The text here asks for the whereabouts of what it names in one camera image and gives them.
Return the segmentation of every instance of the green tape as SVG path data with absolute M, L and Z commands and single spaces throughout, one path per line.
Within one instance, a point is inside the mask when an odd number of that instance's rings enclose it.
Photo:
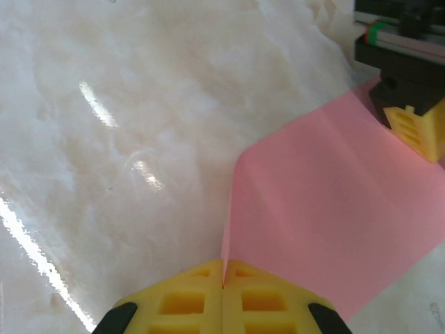
M 369 27 L 369 30 L 368 30 L 368 44 L 370 44 L 370 45 L 375 45 L 376 44 L 378 31 L 381 28 L 383 28 L 384 26 L 386 26 L 385 23 L 383 23 L 381 21 L 377 21 L 375 24 L 373 24 L 372 26 Z

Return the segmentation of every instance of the pink fabric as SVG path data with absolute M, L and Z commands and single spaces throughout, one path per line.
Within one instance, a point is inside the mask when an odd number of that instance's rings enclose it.
M 225 260 L 331 300 L 348 320 L 445 239 L 445 172 L 366 110 L 374 81 L 240 157 Z

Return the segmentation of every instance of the marble countertop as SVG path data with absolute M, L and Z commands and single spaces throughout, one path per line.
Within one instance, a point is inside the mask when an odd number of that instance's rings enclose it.
M 236 158 L 363 82 L 349 0 L 0 1 L 0 334 L 218 257 Z M 445 246 L 350 323 L 445 333 Z

